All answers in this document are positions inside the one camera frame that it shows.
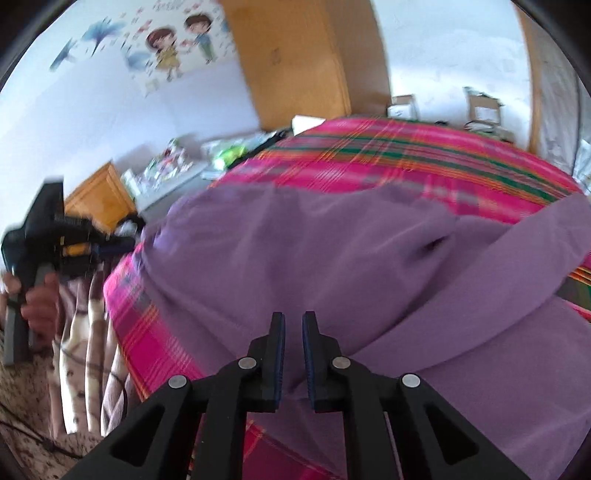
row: wooden cabinet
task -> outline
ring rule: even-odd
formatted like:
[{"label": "wooden cabinet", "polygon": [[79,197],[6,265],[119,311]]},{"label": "wooden cabinet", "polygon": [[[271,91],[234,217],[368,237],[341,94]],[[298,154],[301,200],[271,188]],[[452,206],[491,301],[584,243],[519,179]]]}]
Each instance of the wooden cabinet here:
[{"label": "wooden cabinet", "polygon": [[111,162],[101,167],[66,198],[68,215],[87,216],[105,232],[135,211],[135,205]]},{"label": "wooden cabinet", "polygon": [[385,115],[391,94],[371,0],[222,0],[261,126],[294,115]]}]

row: cardboard box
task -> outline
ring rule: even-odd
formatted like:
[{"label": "cardboard box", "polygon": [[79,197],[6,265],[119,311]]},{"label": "cardboard box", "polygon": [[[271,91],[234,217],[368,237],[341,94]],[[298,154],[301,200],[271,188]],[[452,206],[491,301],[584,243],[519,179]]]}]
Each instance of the cardboard box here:
[{"label": "cardboard box", "polygon": [[499,127],[502,123],[502,103],[485,93],[477,92],[470,87],[464,88],[468,97],[470,122]]},{"label": "cardboard box", "polygon": [[417,100],[414,95],[392,97],[392,105],[388,107],[388,118],[419,120]]}]

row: human hand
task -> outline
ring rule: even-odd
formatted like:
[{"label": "human hand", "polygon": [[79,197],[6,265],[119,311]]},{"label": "human hand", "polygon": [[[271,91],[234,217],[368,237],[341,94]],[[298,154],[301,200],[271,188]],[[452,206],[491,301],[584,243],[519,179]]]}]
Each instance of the human hand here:
[{"label": "human hand", "polygon": [[[0,284],[0,323],[4,328],[7,300],[11,295],[21,290],[20,281],[10,273],[2,274]],[[57,316],[60,295],[60,281],[56,273],[45,276],[43,285],[32,288],[27,292],[27,302],[21,307],[22,318],[38,337],[40,348],[51,345],[57,332]]]}]

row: wooden nightstand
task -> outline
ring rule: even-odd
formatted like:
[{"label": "wooden nightstand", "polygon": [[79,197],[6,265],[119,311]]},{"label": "wooden nightstand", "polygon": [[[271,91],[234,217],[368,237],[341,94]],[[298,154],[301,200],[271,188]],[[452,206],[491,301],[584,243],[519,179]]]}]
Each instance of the wooden nightstand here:
[{"label": "wooden nightstand", "polygon": [[105,232],[115,230],[117,223],[136,211],[115,166],[108,162],[84,181],[66,198],[68,215],[90,217]]}]

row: cartoon girl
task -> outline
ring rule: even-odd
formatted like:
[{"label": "cartoon girl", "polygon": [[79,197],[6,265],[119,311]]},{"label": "cartoon girl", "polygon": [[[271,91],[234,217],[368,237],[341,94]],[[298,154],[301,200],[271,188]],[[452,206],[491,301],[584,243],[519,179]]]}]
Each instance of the cartoon girl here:
[{"label": "cartoon girl", "polygon": [[174,46],[177,41],[177,34],[171,27],[159,28],[148,35],[146,41],[148,46],[156,51],[157,70],[168,71],[169,82],[173,81],[173,71],[176,70],[177,78],[183,76],[178,59],[178,51]]}]

